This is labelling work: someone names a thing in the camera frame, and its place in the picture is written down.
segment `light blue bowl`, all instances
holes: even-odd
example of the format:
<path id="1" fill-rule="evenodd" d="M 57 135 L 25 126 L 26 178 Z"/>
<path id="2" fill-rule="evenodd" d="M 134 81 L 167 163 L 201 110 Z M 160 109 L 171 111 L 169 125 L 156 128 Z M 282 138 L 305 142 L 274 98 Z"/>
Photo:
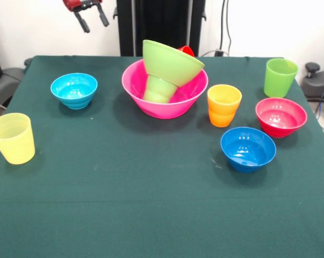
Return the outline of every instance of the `light blue bowl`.
<path id="1" fill-rule="evenodd" d="M 222 135 L 220 144 L 231 166 L 245 174 L 267 165 L 276 155 L 274 141 L 264 132 L 250 127 L 228 130 Z"/>
<path id="2" fill-rule="evenodd" d="M 89 74 L 66 74 L 51 85 L 52 94 L 70 109 L 89 105 L 97 89 L 97 80 Z"/>

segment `bowl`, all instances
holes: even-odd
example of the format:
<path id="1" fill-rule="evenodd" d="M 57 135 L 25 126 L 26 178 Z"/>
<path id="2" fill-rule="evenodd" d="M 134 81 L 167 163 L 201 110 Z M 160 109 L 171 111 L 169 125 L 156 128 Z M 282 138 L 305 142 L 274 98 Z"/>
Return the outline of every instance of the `bowl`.
<path id="1" fill-rule="evenodd" d="M 154 103 L 142 99 L 147 77 L 144 60 L 139 60 L 124 71 L 122 84 L 145 114 L 159 119 L 171 119 L 185 114 L 208 85 L 207 74 L 202 70 L 193 80 L 178 88 L 169 103 Z"/>
<path id="2" fill-rule="evenodd" d="M 276 155 L 273 140 L 264 132 L 250 127 L 226 131 L 220 145 L 230 165 L 244 174 L 267 165 Z"/>
<path id="3" fill-rule="evenodd" d="M 204 68 L 193 56 L 162 43 L 144 40 L 143 59 L 148 74 L 143 99 L 169 103 L 178 87 L 190 82 Z"/>
<path id="4" fill-rule="evenodd" d="M 290 135 L 307 120 L 303 107 L 286 98 L 265 98 L 257 103 L 255 112 L 262 130 L 275 138 Z"/>
<path id="5" fill-rule="evenodd" d="M 52 94 L 70 109 L 89 105 L 97 89 L 97 80 L 89 74 L 65 74 L 51 85 Z"/>

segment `bowl rim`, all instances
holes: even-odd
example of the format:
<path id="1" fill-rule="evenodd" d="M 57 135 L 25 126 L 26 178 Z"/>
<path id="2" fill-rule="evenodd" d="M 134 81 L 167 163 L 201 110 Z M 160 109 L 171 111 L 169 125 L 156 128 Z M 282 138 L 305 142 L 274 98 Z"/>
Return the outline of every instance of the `bowl rim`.
<path id="1" fill-rule="evenodd" d="M 295 105 L 295 106 L 300 107 L 300 110 L 305 114 L 305 119 L 304 119 L 304 121 L 303 121 L 300 125 L 292 126 L 292 127 L 287 127 L 287 128 L 280 128 L 280 127 L 276 127 L 276 126 L 272 126 L 272 125 L 270 125 L 270 124 L 267 124 L 267 122 L 265 122 L 265 121 L 261 118 L 261 116 L 258 114 L 258 112 L 257 112 L 257 108 L 258 108 L 258 106 L 259 106 L 261 103 L 267 101 L 268 99 L 275 99 L 275 100 L 279 100 L 279 101 L 284 101 L 284 102 L 288 102 L 288 103 L 291 103 L 291 104 L 293 104 L 293 105 Z M 288 98 L 276 98 L 276 97 L 273 97 L 273 98 L 264 98 L 264 99 L 260 100 L 260 101 L 256 104 L 256 106 L 255 106 L 255 113 L 256 113 L 257 118 L 258 118 L 260 121 L 264 122 L 265 124 L 267 124 L 267 125 L 269 125 L 269 126 L 271 126 L 271 127 L 273 127 L 273 128 L 278 128 L 279 130 L 294 130 L 294 129 L 299 129 L 299 128 L 301 128 L 303 125 L 305 125 L 306 122 L 307 122 L 307 113 L 306 113 L 305 109 L 304 109 L 301 105 L 299 105 L 297 102 L 294 102 L 294 101 L 292 101 L 292 100 L 290 100 L 290 99 L 288 99 Z"/>
<path id="2" fill-rule="evenodd" d="M 149 40 L 149 39 L 144 39 L 143 40 L 143 45 L 144 44 L 151 44 L 151 45 L 155 45 L 156 47 L 161 47 L 161 48 L 164 48 L 165 50 L 170 50 L 172 52 L 174 52 L 175 54 L 178 54 L 178 55 L 181 55 L 193 62 L 195 62 L 196 64 L 200 65 L 202 68 L 205 67 L 205 64 L 202 63 L 200 60 L 198 60 L 197 58 L 195 58 L 194 56 L 191 56 L 189 54 L 186 54 L 184 52 L 182 52 L 181 50 L 178 50 L 176 48 L 173 48 L 173 47 L 170 47 L 168 45 L 165 45 L 165 44 L 162 44 L 162 43 L 159 43 L 157 41 L 153 41 L 153 40 Z"/>
<path id="3" fill-rule="evenodd" d="M 224 148 L 222 147 L 222 140 L 223 140 L 223 138 L 224 138 L 224 136 L 225 136 L 225 134 L 227 134 L 228 132 L 230 132 L 230 131 L 233 131 L 233 130 L 237 130 L 237 129 L 249 129 L 249 130 L 252 130 L 252 131 L 257 131 L 258 133 L 262 133 L 262 135 L 263 136 L 265 136 L 269 141 L 271 141 L 273 144 L 273 146 L 274 146 L 274 154 L 273 154 L 273 156 L 272 156 L 272 158 L 271 159 L 269 159 L 268 161 L 266 161 L 265 163 L 262 163 L 262 164 L 258 164 L 258 165 L 248 165 L 248 164 L 241 164 L 241 163 L 238 163 L 238 162 L 236 162 L 237 164 L 239 164 L 239 165 L 241 165 L 241 166 L 244 166 L 244 167 L 262 167 L 262 166 L 265 166 L 265 165 L 267 165 L 268 163 L 270 163 L 274 158 L 275 158 L 275 156 L 276 156 L 276 145 L 275 145 L 275 142 L 273 141 L 273 139 L 269 136 L 269 135 L 267 135 L 265 132 L 262 132 L 261 130 L 258 130 L 258 129 L 255 129 L 255 128 L 252 128 L 252 127 L 248 127 L 248 126 L 239 126 L 239 127 L 234 127 L 234 128 L 231 128 L 230 130 L 227 130 L 222 136 L 221 136 L 221 139 L 220 139 L 220 148 L 221 148 L 221 150 L 222 150 L 222 152 L 225 154 L 225 156 L 228 158 L 228 159 L 230 159 L 230 160 L 232 160 L 232 161 L 234 161 L 227 153 L 226 153 L 226 151 L 224 150 Z"/>
<path id="4" fill-rule="evenodd" d="M 137 61 L 131 63 L 131 64 L 130 64 L 126 69 L 125 69 L 125 71 L 123 72 L 123 75 L 122 75 L 122 77 L 121 77 L 121 83 L 122 83 L 122 85 L 123 85 L 125 91 L 126 91 L 126 92 L 127 92 L 127 93 L 132 97 L 132 98 L 137 99 L 138 101 L 142 101 L 142 102 L 144 102 L 144 103 L 154 104 L 154 105 L 167 105 L 167 106 L 171 106 L 171 105 L 178 105 L 178 104 L 186 103 L 186 102 L 192 101 L 192 100 L 194 100 L 194 99 L 197 99 L 197 98 L 198 98 L 202 93 L 204 93 L 204 91 L 205 91 L 205 90 L 207 89 L 207 87 L 208 87 L 208 76 L 207 76 L 205 70 L 202 69 L 202 70 L 200 71 L 200 73 L 203 72 L 204 75 L 205 75 L 205 78 L 206 78 L 206 87 L 204 87 L 203 90 L 202 90 L 199 94 L 196 94 L 194 97 L 189 98 L 189 99 L 186 99 L 185 101 L 173 102 L 173 103 L 155 103 L 155 102 L 151 102 L 151 101 L 146 101 L 146 100 L 144 100 L 144 99 L 142 99 L 142 98 L 138 98 L 137 96 L 135 96 L 135 95 L 133 95 L 131 92 L 129 92 L 129 90 L 126 89 L 125 84 L 124 84 L 124 77 L 125 77 L 125 74 L 128 72 L 128 70 L 129 70 L 130 68 L 132 68 L 132 66 L 137 66 L 140 62 L 144 62 L 144 59 L 140 59 L 140 60 L 137 60 Z"/>
<path id="5" fill-rule="evenodd" d="M 89 77 L 93 78 L 93 79 L 95 80 L 95 82 L 96 82 L 95 88 L 93 89 L 93 91 L 92 91 L 91 93 L 86 94 L 86 95 L 84 95 L 84 96 L 82 96 L 82 97 L 79 97 L 79 98 L 64 98 L 64 97 L 60 97 L 60 96 L 58 96 L 57 94 L 55 94 L 55 93 L 53 92 L 53 90 L 52 90 L 52 86 L 53 86 L 53 84 L 54 84 L 57 80 L 62 79 L 63 77 L 66 77 L 66 76 L 70 76 L 70 75 L 86 75 L 86 76 L 89 76 Z M 58 77 L 57 79 L 55 79 L 55 80 L 51 83 L 51 93 L 52 93 L 56 98 L 64 99 L 64 100 L 70 100 L 70 99 L 82 99 L 82 98 L 89 97 L 91 94 L 93 94 L 93 93 L 97 90 L 97 86 L 98 86 L 98 82 L 97 82 L 96 78 L 93 77 L 93 76 L 90 75 L 90 74 L 85 74 L 85 73 L 70 73 L 70 74 L 64 74 L 64 75 Z"/>
<path id="6" fill-rule="evenodd" d="M 223 102 L 220 102 L 220 101 L 215 101 L 215 100 L 213 99 L 213 97 L 210 96 L 210 91 L 211 91 L 211 89 L 213 89 L 213 88 L 232 88 L 233 90 L 239 92 L 239 94 L 240 94 L 240 98 L 239 98 L 237 101 L 232 102 L 232 103 L 223 103 Z M 213 102 L 216 103 L 216 104 L 220 104 L 220 105 L 223 105 L 223 106 L 231 106 L 231 105 L 236 105 L 236 104 L 240 103 L 240 102 L 242 101 L 243 94 L 242 94 L 242 92 L 241 92 L 237 87 L 232 86 L 232 85 L 230 85 L 230 84 L 216 84 L 216 85 L 211 86 L 211 87 L 208 89 L 208 91 L 207 91 L 207 96 L 208 96 L 208 98 L 209 98 L 211 101 L 213 101 Z"/>

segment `black knob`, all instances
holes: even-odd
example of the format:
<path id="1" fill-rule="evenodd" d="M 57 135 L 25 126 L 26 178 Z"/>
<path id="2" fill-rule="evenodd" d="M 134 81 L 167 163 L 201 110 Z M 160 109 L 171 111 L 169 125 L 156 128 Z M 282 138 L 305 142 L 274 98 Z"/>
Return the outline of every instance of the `black knob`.
<path id="1" fill-rule="evenodd" d="M 305 68 L 307 70 L 308 73 L 314 74 L 316 71 L 319 71 L 319 69 L 321 69 L 321 67 L 319 66 L 319 64 L 317 63 L 307 63 L 305 65 Z"/>

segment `green funnel-shaped bowl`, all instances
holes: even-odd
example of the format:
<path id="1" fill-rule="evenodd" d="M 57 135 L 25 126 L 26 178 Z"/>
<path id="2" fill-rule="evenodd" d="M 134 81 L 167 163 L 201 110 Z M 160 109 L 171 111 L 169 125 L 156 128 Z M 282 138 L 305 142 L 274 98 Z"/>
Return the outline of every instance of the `green funnel-shaped bowl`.
<path id="1" fill-rule="evenodd" d="M 190 82 L 205 65 L 196 58 L 173 47 L 143 41 L 142 55 L 148 79 L 143 99 L 168 103 L 177 87 Z"/>

